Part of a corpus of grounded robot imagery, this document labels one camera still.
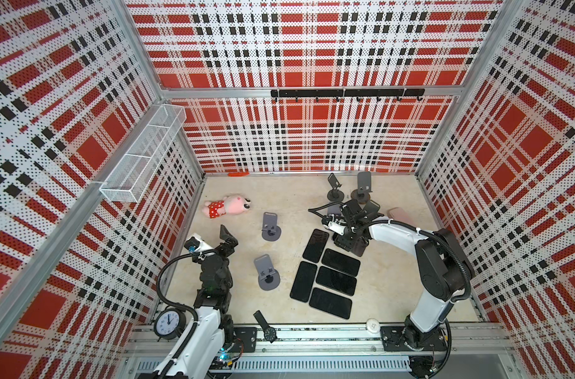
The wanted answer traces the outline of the black phone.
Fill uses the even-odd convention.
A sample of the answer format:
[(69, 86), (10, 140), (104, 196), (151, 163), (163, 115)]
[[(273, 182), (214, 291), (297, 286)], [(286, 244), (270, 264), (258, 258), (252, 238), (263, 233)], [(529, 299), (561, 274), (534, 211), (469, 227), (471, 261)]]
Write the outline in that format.
[(290, 290), (290, 298), (302, 303), (309, 302), (316, 275), (317, 265), (309, 262), (300, 262)]
[(360, 260), (332, 249), (327, 249), (324, 252), (321, 263), (328, 268), (353, 277), (358, 276), (361, 267)]
[(308, 262), (317, 264), (325, 250), (329, 239), (329, 233), (319, 229), (314, 229), (303, 252), (302, 258)]

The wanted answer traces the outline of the black smartphone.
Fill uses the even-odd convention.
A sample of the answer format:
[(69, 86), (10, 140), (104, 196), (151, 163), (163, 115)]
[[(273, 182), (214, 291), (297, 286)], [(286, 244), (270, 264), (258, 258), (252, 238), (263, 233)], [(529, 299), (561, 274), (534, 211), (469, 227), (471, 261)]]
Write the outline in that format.
[(341, 295), (336, 295), (315, 287), (312, 290), (309, 305), (319, 311), (340, 317), (344, 320), (350, 318), (352, 301)]

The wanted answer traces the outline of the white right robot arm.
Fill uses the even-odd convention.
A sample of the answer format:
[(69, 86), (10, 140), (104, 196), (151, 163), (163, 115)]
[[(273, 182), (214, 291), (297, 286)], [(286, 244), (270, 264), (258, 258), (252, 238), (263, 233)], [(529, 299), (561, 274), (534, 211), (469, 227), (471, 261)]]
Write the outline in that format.
[(442, 228), (430, 232), (377, 211), (367, 211), (356, 200), (331, 202), (309, 213), (321, 218), (335, 235), (335, 244), (354, 251), (374, 240), (388, 243), (416, 258), (423, 291), (405, 325), (412, 332), (429, 333), (445, 323), (456, 303), (471, 297), (475, 273), (455, 235)]

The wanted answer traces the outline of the grey stand near left arm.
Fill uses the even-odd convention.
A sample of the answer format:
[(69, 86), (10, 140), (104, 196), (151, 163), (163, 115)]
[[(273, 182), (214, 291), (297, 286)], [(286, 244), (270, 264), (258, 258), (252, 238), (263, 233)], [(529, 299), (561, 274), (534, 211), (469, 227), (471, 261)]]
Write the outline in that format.
[(267, 242), (276, 242), (281, 237), (282, 230), (278, 225), (278, 215), (276, 213), (265, 212), (261, 236)]

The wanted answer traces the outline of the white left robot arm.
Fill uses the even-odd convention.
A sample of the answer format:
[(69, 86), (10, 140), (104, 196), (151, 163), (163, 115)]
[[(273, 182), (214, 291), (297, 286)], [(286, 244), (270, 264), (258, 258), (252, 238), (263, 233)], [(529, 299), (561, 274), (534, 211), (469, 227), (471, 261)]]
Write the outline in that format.
[[(224, 225), (220, 226), (219, 238), (221, 243), (211, 247), (200, 236), (192, 235), (186, 241), (188, 252), (174, 257), (161, 268), (156, 293), (167, 309), (155, 320), (154, 333), (160, 339), (178, 341), (153, 371), (138, 377), (205, 378), (217, 355), (232, 346), (235, 328), (228, 308), (233, 279), (228, 258), (235, 252), (238, 240)], [(201, 288), (192, 306), (171, 301), (160, 288), (164, 273), (184, 259), (201, 267)]]

